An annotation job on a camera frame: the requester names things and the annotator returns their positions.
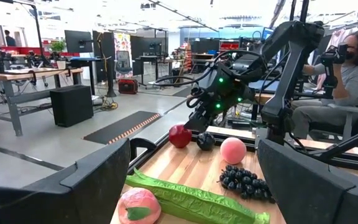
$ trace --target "pants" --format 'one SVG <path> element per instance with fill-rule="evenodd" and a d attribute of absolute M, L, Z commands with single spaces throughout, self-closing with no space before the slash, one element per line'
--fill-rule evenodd
<path fill-rule="evenodd" d="M 296 100 L 292 102 L 294 109 L 292 120 L 295 124 L 293 135 L 300 139 L 306 139 L 309 133 L 310 123 L 326 123 L 335 126 L 345 126 L 346 112 L 328 106 L 323 106 L 316 100 Z"/>

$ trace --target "person in background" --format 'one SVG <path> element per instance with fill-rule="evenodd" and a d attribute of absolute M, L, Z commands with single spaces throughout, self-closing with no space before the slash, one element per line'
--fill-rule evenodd
<path fill-rule="evenodd" d="M 358 106 L 358 31 L 348 35 L 345 40 L 348 45 L 346 60 L 340 64 L 334 64 L 334 75 L 338 80 L 337 87 L 333 90 L 333 99 L 298 100 L 292 104 L 292 120 L 295 124 L 293 134 L 297 138 L 306 139 L 309 133 L 310 123 L 326 123 L 335 126 L 344 126 L 346 112 L 328 107 L 328 104 L 338 106 Z M 322 64 L 316 66 L 305 65 L 303 71 L 307 75 L 318 75 L 325 72 Z"/>
<path fill-rule="evenodd" d="M 9 34 L 9 30 L 5 30 L 5 39 L 6 39 L 6 45 L 8 47 L 16 47 L 16 41 L 13 39 Z"/>

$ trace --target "poster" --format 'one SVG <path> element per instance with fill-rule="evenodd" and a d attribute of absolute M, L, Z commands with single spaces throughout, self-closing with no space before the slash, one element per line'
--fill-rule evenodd
<path fill-rule="evenodd" d="M 114 45 L 116 50 L 116 58 L 117 58 L 117 51 L 128 51 L 129 53 L 129 63 L 132 66 L 132 52 L 131 52 L 131 36 L 129 34 L 121 34 L 121 33 L 114 33 Z M 119 72 L 116 71 L 116 78 L 129 78 L 132 77 L 134 74 L 133 71 L 129 72 Z"/>

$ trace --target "bunch of grapes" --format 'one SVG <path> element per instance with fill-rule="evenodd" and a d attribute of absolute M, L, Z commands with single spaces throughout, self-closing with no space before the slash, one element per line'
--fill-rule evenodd
<path fill-rule="evenodd" d="M 235 191 L 242 199 L 276 202 L 266 181 L 258 179 L 258 176 L 251 171 L 231 165 L 227 165 L 226 170 L 222 171 L 219 178 L 222 187 Z"/>

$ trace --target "black speaker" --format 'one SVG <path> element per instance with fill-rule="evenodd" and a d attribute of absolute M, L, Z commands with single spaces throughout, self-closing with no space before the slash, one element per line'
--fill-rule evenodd
<path fill-rule="evenodd" d="M 91 88 L 73 85 L 50 91 L 55 124 L 70 127 L 93 117 Z"/>

